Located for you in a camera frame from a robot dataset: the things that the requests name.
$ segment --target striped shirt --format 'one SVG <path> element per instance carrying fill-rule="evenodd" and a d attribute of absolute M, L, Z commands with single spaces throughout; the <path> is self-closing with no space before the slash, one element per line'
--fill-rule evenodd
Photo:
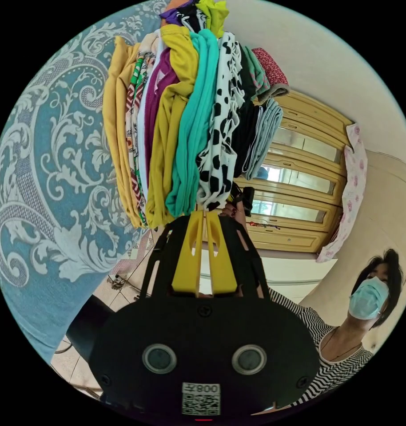
<path fill-rule="evenodd" d="M 334 330 L 336 327 L 327 325 L 314 309 L 298 305 L 271 288 L 269 289 L 269 293 L 270 299 L 273 302 L 288 308 L 308 327 L 319 353 L 320 369 L 309 388 L 300 399 L 292 404 L 293 406 L 302 404 L 346 382 L 355 373 L 361 370 L 373 356 L 371 352 L 361 346 L 358 351 L 342 361 L 335 363 L 326 361 L 320 355 L 320 342 L 327 333 Z"/>

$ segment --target label sticker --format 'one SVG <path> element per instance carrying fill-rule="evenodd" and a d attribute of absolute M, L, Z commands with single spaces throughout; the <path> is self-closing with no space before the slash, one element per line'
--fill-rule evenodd
<path fill-rule="evenodd" d="M 219 416 L 221 386 L 207 383 L 182 383 L 182 414 Z"/>

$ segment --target blue face mask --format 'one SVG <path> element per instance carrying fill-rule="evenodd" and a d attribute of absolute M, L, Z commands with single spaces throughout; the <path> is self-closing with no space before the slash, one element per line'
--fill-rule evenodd
<path fill-rule="evenodd" d="M 364 280 L 350 296 L 348 312 L 358 320 L 372 320 L 381 312 L 389 291 L 378 277 Z"/>

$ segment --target yellow bracket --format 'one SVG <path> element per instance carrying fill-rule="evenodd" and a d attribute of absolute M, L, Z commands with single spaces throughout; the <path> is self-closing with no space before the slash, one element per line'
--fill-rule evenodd
<path fill-rule="evenodd" d="M 194 211 L 188 222 L 187 232 L 179 254 L 172 289 L 180 293 L 199 295 L 200 267 L 202 259 L 204 212 Z M 227 250 L 227 244 L 214 210 L 206 213 L 207 235 L 209 245 L 209 267 L 211 272 L 212 294 L 234 293 L 237 290 L 233 267 Z M 218 248 L 215 256 L 214 244 Z"/>
<path fill-rule="evenodd" d="M 209 245 L 209 266 L 211 270 L 212 294 L 234 293 L 237 290 L 233 267 L 227 244 L 216 210 L 206 213 L 207 241 Z M 214 246 L 218 247 L 215 256 Z"/>
<path fill-rule="evenodd" d="M 202 260 L 203 211 L 192 212 L 185 240 L 179 254 L 172 288 L 175 292 L 199 295 L 200 265 Z"/>

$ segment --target blue damask fabric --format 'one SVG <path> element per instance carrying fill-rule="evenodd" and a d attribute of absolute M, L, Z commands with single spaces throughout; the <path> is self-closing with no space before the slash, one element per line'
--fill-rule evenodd
<path fill-rule="evenodd" d="M 102 96 L 114 38 L 140 42 L 166 4 L 132 6 L 68 42 L 24 90 L 0 138 L 0 287 L 47 363 L 146 232 L 133 229 L 119 199 Z"/>

